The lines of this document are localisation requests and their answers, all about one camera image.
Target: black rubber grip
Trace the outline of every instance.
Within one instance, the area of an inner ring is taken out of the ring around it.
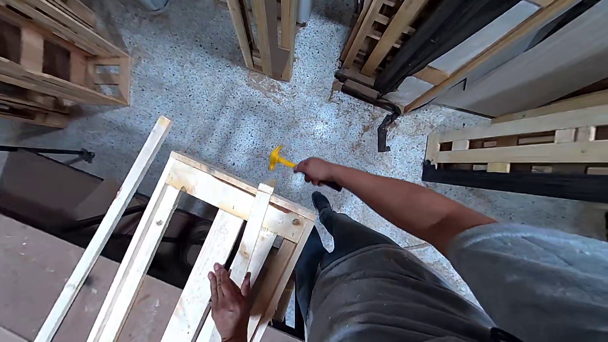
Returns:
[[[340,185],[338,185],[338,183],[336,182],[321,182],[323,183],[323,185],[327,185],[328,187],[334,189],[335,191],[342,191],[342,187]]]

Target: foot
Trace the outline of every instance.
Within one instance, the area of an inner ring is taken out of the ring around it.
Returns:
[[[318,192],[318,191],[313,192],[311,197],[313,198],[313,205],[314,205],[314,208],[317,209],[317,212],[321,212],[321,210],[323,210],[325,208],[329,208],[331,210],[330,201],[327,199],[327,197],[323,196],[323,194],[321,194],[320,192]]]

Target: hammer head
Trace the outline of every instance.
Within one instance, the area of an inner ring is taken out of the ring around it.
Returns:
[[[279,159],[278,152],[281,150],[281,148],[283,148],[283,146],[279,145],[277,148],[272,150],[272,152],[270,152],[270,164],[268,164],[268,170],[274,171],[274,166],[276,163],[278,163]]]

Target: black strap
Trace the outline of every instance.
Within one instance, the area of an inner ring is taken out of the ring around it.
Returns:
[[[514,335],[496,327],[490,329],[490,340],[492,342],[523,342]]]

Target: terrazzo floor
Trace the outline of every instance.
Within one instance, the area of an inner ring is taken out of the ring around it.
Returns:
[[[425,106],[396,121],[388,144],[376,151],[376,128],[386,112],[331,90],[337,59],[349,33],[352,1],[317,0],[308,25],[297,35],[291,82],[248,71],[242,62],[228,9],[216,0],[171,0],[160,15],[134,0],[107,0],[95,7],[117,28],[132,59],[131,106],[84,106],[64,130],[0,120],[0,142],[54,148],[86,148],[92,164],[75,166],[122,181],[160,115],[171,131],[139,191],[151,194],[172,150],[211,162],[253,183],[278,180],[276,193],[312,208],[316,188],[278,167],[267,170],[279,144],[293,161],[309,156],[372,173],[421,183],[426,137],[432,130],[487,124],[470,114]],[[499,220],[547,226],[604,237],[604,211],[579,201],[427,184]],[[348,191],[322,190],[335,210],[376,229],[430,263],[459,293],[475,301],[449,262],[434,248],[399,230]],[[321,228],[326,246],[331,238]]]

